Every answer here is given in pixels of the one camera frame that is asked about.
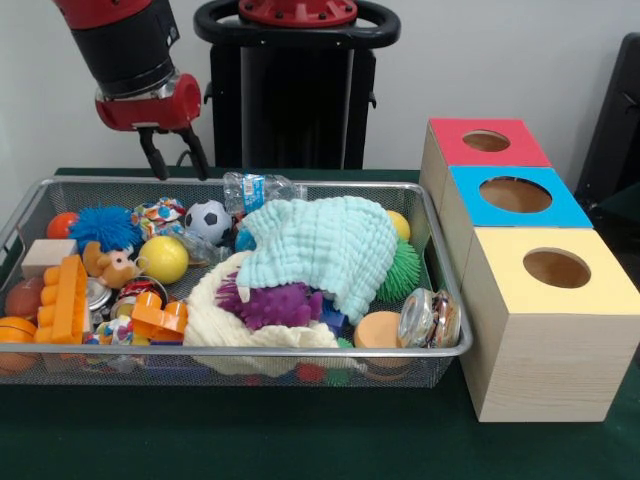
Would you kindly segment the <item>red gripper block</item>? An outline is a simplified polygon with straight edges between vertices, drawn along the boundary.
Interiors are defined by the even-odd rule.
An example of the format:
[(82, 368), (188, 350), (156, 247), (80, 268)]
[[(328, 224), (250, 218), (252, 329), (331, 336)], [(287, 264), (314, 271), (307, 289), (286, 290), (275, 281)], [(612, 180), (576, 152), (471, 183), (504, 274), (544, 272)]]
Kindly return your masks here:
[(141, 148), (154, 176), (167, 180), (169, 171), (153, 142), (154, 130), (179, 130), (199, 179), (208, 178), (208, 162), (199, 137), (190, 127), (201, 111), (201, 90), (190, 74), (174, 74), (155, 90), (127, 98), (108, 98), (98, 89), (95, 106), (102, 122), (112, 130), (138, 129)]

